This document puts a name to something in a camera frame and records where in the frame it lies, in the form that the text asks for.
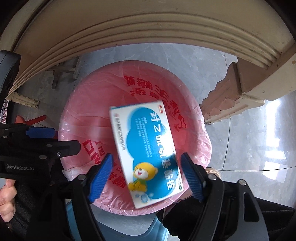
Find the person left hand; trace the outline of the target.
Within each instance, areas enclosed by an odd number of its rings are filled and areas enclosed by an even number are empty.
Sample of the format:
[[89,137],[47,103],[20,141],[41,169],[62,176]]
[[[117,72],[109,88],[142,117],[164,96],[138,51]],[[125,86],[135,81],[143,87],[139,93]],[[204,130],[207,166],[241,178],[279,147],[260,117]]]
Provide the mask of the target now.
[[15,188],[15,180],[7,179],[6,184],[0,191],[0,213],[4,222],[12,220],[16,212],[15,196],[17,190]]

